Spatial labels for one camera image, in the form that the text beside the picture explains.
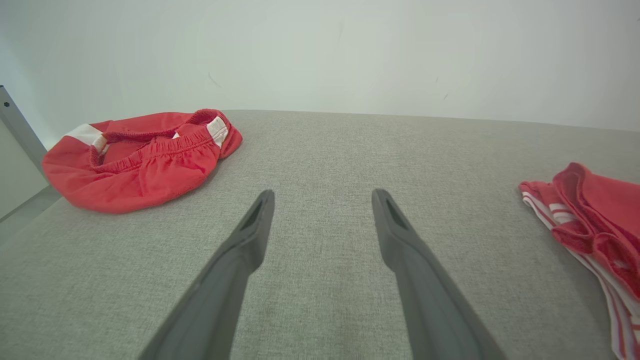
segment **red cloth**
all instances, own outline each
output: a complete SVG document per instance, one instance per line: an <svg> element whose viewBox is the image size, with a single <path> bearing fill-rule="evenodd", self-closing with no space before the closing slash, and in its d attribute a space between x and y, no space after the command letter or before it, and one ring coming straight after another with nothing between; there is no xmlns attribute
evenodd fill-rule
<svg viewBox="0 0 640 360"><path fill-rule="evenodd" d="M566 221L553 227L554 237L568 249L592 255L640 300L640 185L571 163L552 184L524 182L520 190L539 194L546 205L564 204L569 211L550 209L566 213Z"/></svg>
<svg viewBox="0 0 640 360"><path fill-rule="evenodd" d="M78 208L127 213L200 186L241 142L218 110L158 113L79 126L44 156L42 168Z"/></svg>
<svg viewBox="0 0 640 360"><path fill-rule="evenodd" d="M552 184L523 183L520 189L522 200L533 208L550 230L577 221L571 209L562 203ZM570 249L567 251L598 278L609 309L611 350L620 360L640 359L640 302L593 256L578 254Z"/></svg>

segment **white stripe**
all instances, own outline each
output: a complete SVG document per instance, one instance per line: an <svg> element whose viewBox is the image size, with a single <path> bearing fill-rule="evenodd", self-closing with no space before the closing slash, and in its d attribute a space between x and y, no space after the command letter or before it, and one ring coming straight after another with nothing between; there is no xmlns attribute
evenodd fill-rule
<svg viewBox="0 0 640 360"><path fill-rule="evenodd" d="M542 211L546 216L549 217L549 219L553 219L553 215L551 215L551 211L549 211L549 208L544 205L540 200L536 199L533 195L531 195L528 192L522 192L522 196L528 196L531 198L531 201L533 201L533 203L536 205L536 207L538 209L540 209L540 211Z"/></svg>
<svg viewBox="0 0 640 360"><path fill-rule="evenodd" d="M560 203L556 203L556 204L549 204L549 210L553 211L553 210L568 210L571 211L571 209L564 204L560 204Z"/></svg>
<svg viewBox="0 0 640 360"><path fill-rule="evenodd" d="M65 136L71 136L76 138L86 145L95 146L98 152L102 152L104 146L107 145L107 139L102 135L102 132L89 124L82 124L77 128L71 130Z"/></svg>
<svg viewBox="0 0 640 360"><path fill-rule="evenodd" d="M554 213L554 220L557 223L565 224L567 222L578 220L578 218L569 213Z"/></svg>
<svg viewBox="0 0 640 360"><path fill-rule="evenodd" d="M553 229L553 228L554 228L554 226L553 226L552 224L550 224L550 223L547 221L547 219L546 219L544 216L542 216L542 214L540 214L540 212L538 211L538 209L536 208L536 206L531 202L531 200L529 200L529 198L528 198L528 197L523 197L523 198L522 198L522 201L524 201L524 202L525 202L525 204L527 204L527 205L529 205L530 207L532 207L532 208L533 208L533 211L535 211L535 212L536 212L536 216L538 217L538 219L540 219L540 221L542 221L542 223L543 223L543 224L545 224L549 230L551 230L551 229Z"/></svg>
<svg viewBox="0 0 640 360"><path fill-rule="evenodd" d="M582 265L584 265L584 267L586 267L587 269L589 269L589 271L596 276L596 278L598 279L598 282L600 283L600 287L602 287L602 292L604 292L604 297L607 300L607 310L609 311L609 321L611 324L611 350L613 351L614 354L616 354L616 357L619 360L625 360L622 357L622 353L620 352L620 336L624 336L623 334L620 334L618 332L618 317L616 316L616 301L614 300L615 297L617 297L617 293L610 287L608 286L608 283L605 279L603 279L600 274L604 274L604 273L598 273L593 267L591 267L591 262L590 260L590 256L587 255L580 255L576 252L573 252L569 249L567 249L567 251L573 255L578 261L580 261L580 263ZM622 313L622 308L618 308L618 313Z"/></svg>
<svg viewBox="0 0 640 360"><path fill-rule="evenodd" d="M209 134L211 134L213 142L222 148L222 143L227 138L227 135L229 135L229 129L227 129L224 120L216 116L212 122L207 124L207 130L209 130Z"/></svg>

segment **gray fabric surface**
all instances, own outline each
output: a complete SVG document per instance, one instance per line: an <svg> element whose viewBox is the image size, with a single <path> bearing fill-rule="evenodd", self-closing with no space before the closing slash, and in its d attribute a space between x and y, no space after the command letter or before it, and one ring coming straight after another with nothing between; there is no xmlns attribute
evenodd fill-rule
<svg viewBox="0 0 640 360"><path fill-rule="evenodd" d="M410 357L371 190L387 189L512 359L607 359L596 279L521 201L571 161L640 183L640 133L226 111L244 143L193 192L127 215L60 200L0 247L0 357L136 357L260 191L276 193L232 357Z"/></svg>

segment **folded red clothing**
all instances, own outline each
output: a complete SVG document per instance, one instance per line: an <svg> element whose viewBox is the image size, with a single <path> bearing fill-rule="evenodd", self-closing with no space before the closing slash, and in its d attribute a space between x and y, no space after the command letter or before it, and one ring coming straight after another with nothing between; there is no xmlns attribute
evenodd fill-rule
<svg viewBox="0 0 640 360"><path fill-rule="evenodd" d="M640 185L591 173L571 163L552 184L523 182L560 215L553 236L579 254L592 255L640 300Z"/></svg>
<svg viewBox="0 0 640 360"><path fill-rule="evenodd" d="M200 186L242 142L218 110L83 124L42 160L53 187L78 208L127 213Z"/></svg>

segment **fabric texture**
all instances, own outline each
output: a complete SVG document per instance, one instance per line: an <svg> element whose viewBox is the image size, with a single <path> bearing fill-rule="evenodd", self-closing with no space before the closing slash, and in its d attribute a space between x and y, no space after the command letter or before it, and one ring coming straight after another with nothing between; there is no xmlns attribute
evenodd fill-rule
<svg viewBox="0 0 640 360"><path fill-rule="evenodd" d="M53 187L78 208L128 213L200 186L242 142L218 110L83 124L42 160Z"/></svg>
<svg viewBox="0 0 640 360"><path fill-rule="evenodd" d="M407 358L371 191L384 188L509 359L613 359L598 279L519 199L571 161L640 183L640 133L526 122L227 111L205 182L126 215L61 199L0 247L0 357L137 357L264 189L262 266L231 356Z"/></svg>
<svg viewBox="0 0 640 360"><path fill-rule="evenodd" d="M580 169L579 172L585 174L587 169L580 164L572 163L561 172L560 176L554 179L565 179L563 173ZM601 192L615 192L615 188L598 188ZM552 231L557 240L561 243L565 240L565 231L554 232L559 228L580 229L589 227L591 224L582 225L583 218L577 218L571 208L567 206L552 184L541 183L539 181L524 182L520 184L523 201L533 208L538 218ZM619 208L624 208L625 204L618 204ZM580 263L598 278L602 291L607 299L609 308L609 318L611 321L611 349L620 360L640 358L640 303L628 292L628 287L623 286L618 279L612 275L608 261L602 266L592 252L575 252L567 246L567 250Z"/></svg>

